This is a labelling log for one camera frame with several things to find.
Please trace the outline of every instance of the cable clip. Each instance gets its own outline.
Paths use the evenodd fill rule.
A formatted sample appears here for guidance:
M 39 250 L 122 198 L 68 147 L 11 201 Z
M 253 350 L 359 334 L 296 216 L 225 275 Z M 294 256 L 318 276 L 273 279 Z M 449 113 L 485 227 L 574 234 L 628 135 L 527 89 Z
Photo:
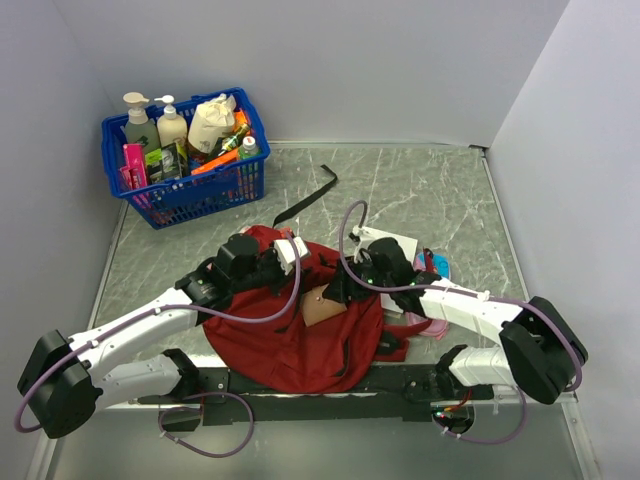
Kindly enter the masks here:
M 354 243 L 359 243 L 360 242 L 360 237 L 366 234 L 364 227 L 359 227 L 359 226 L 355 226 L 353 227 L 353 229 L 351 230 L 351 233 L 349 234 L 349 238 L 354 242 Z
M 478 293 L 478 300 L 481 302 L 486 302 L 491 297 L 491 292 L 489 290 L 485 290 L 484 292 Z

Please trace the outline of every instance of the toiletries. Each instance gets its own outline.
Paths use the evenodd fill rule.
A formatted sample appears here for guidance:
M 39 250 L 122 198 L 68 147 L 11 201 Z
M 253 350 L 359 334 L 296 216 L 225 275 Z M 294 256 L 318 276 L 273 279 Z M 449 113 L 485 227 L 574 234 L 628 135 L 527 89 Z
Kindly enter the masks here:
M 149 183 L 155 185 L 162 182 L 162 149 L 158 148 L 149 152 L 144 157 L 147 166 Z
M 182 147 L 187 144 L 187 121 L 176 112 L 176 107 L 172 105 L 174 101 L 171 95 L 156 98 L 156 102 L 165 104 L 164 115 L 158 119 L 157 124 L 161 147 L 172 143 L 179 143 Z
M 149 152 L 145 156 L 147 175 L 152 184 L 177 180 L 189 175 L 187 154 L 179 143 Z
M 242 142 L 242 139 L 251 131 L 251 127 L 245 123 L 244 125 L 240 125 L 238 130 L 231 135 L 230 137 L 225 138 L 220 144 L 220 149 L 217 152 L 217 157 L 220 155 L 224 155 L 227 152 L 230 152 L 234 148 L 237 148 L 238 145 Z
M 242 139 L 242 146 L 238 149 L 238 158 L 244 160 L 245 158 L 255 157 L 260 153 L 260 149 L 256 144 L 256 139 L 251 135 L 247 135 Z
M 144 153 L 147 154 L 160 148 L 160 138 L 155 124 L 149 120 L 144 111 L 144 105 L 149 99 L 137 92 L 127 93 L 122 97 L 124 103 L 129 106 L 129 121 L 124 127 L 127 143 L 139 143 Z
M 187 152 L 178 142 L 162 149 L 162 180 L 179 179 L 189 176 Z
M 233 95 L 227 97 L 224 93 L 196 107 L 187 136 L 187 147 L 189 156 L 200 165 L 209 160 L 211 152 L 217 151 L 222 139 L 233 131 L 235 108 Z
M 122 151 L 126 165 L 120 168 L 120 172 L 125 183 L 132 190 L 146 187 L 148 184 L 142 145 L 138 143 L 125 144 Z
M 238 149 L 235 148 L 230 152 L 227 152 L 224 155 L 220 155 L 218 158 L 214 158 L 210 162 L 205 163 L 201 167 L 198 167 L 192 170 L 191 174 L 198 175 L 200 173 L 210 172 L 216 167 L 226 165 L 227 163 L 235 162 L 237 159 L 238 159 Z

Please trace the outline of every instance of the black strap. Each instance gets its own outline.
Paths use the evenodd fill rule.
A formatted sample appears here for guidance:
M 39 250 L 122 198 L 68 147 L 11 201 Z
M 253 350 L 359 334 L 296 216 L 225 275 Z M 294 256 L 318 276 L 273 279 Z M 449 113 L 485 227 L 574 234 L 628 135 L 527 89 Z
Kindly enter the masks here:
M 329 175 L 331 175 L 333 177 L 333 180 L 331 180 L 330 182 L 326 183 L 325 185 L 320 187 L 318 190 L 313 192 L 311 195 L 309 195 L 307 198 L 305 198 L 303 200 L 300 200 L 298 203 L 296 203 L 292 207 L 289 207 L 284 212 L 282 212 L 280 215 L 278 215 L 275 218 L 275 220 L 273 221 L 273 226 L 274 227 L 279 223 L 282 223 L 282 222 L 284 222 L 286 220 L 289 220 L 290 218 L 295 217 L 298 213 L 300 213 L 302 210 L 304 210 L 305 208 L 310 206 L 313 202 L 315 202 L 320 197 L 322 197 L 322 195 L 324 195 L 329 190 L 331 190 L 336 185 L 336 183 L 338 183 L 338 176 L 335 174 L 335 172 L 333 170 L 331 170 L 326 165 L 320 165 L 320 167 L 325 172 L 327 172 Z

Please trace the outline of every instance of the green bottle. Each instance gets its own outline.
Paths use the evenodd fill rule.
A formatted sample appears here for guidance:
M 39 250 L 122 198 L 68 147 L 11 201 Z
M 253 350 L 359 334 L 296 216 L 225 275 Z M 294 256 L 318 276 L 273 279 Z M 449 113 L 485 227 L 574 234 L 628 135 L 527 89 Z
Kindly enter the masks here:
M 129 106 L 129 121 L 124 127 L 127 143 L 139 143 L 145 155 L 158 150 L 160 148 L 158 129 L 144 111 L 144 105 L 149 103 L 149 99 L 138 92 L 127 93 L 122 98 Z
M 238 149 L 238 158 L 244 160 L 245 158 L 255 157 L 260 153 L 256 139 L 251 135 L 248 135 L 242 139 L 242 146 Z
M 247 135 L 251 131 L 251 127 L 248 124 L 240 125 L 240 128 L 236 130 L 236 132 L 228 138 L 225 138 L 222 141 L 222 145 L 220 146 L 220 153 L 218 156 L 224 155 L 227 152 L 230 152 L 234 148 L 237 148 L 238 145 L 242 142 L 242 138 Z

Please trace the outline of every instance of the pump bottle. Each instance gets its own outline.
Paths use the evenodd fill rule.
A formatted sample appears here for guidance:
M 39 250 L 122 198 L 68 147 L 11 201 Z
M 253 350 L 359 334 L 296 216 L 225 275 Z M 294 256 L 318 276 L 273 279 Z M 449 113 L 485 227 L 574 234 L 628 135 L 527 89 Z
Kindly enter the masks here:
M 182 115 L 178 115 L 176 107 L 172 105 L 175 99 L 171 95 L 165 95 L 155 100 L 165 104 L 164 115 L 158 119 L 160 145 L 166 147 L 172 143 L 179 143 L 184 147 L 187 143 L 187 121 Z
M 158 129 L 144 111 L 149 99 L 138 92 L 127 93 L 122 99 L 129 106 L 129 121 L 124 127 L 127 143 L 141 144 L 145 155 L 160 148 Z

